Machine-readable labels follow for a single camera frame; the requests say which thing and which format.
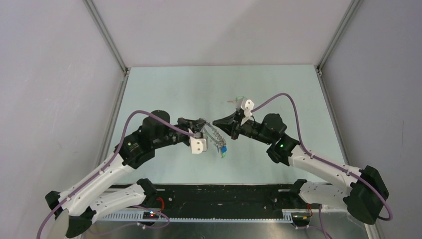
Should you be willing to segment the keyring with tagged keys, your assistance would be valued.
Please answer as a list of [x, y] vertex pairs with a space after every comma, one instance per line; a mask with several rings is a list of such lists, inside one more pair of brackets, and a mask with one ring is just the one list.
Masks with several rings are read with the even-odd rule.
[[205, 121], [205, 125], [202, 127], [201, 132], [209, 139], [212, 144], [217, 148], [221, 158], [225, 158], [227, 152], [227, 144], [223, 136], [219, 131], [211, 125], [210, 122]]

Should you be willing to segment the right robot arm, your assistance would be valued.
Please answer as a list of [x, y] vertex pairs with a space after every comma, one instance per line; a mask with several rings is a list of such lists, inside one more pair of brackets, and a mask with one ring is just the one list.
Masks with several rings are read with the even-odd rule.
[[302, 208], [307, 203], [345, 207], [355, 219], [368, 225], [382, 219], [380, 213], [389, 192], [376, 168], [339, 165], [311, 154], [285, 133], [287, 126], [279, 114], [267, 114], [262, 122], [256, 122], [245, 120], [242, 112], [234, 112], [212, 124], [233, 140], [243, 135], [269, 145], [266, 153], [273, 162], [304, 170], [327, 182], [321, 186], [306, 180], [295, 182], [295, 190], [289, 194], [293, 207]]

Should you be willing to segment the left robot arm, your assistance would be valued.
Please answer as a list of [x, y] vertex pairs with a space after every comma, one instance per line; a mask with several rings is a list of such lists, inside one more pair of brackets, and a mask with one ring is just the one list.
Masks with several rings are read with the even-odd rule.
[[48, 234], [50, 239], [75, 238], [98, 219], [127, 207], [154, 206], [157, 190], [149, 179], [139, 179], [110, 194], [105, 191], [152, 159], [157, 149], [183, 143], [193, 154], [207, 150], [202, 131], [204, 119], [179, 118], [172, 125], [169, 114], [162, 110], [136, 110], [134, 114], [145, 115], [142, 125], [131, 134], [123, 132], [118, 145], [102, 164], [69, 189], [46, 195], [51, 210], [48, 218], [55, 220]]

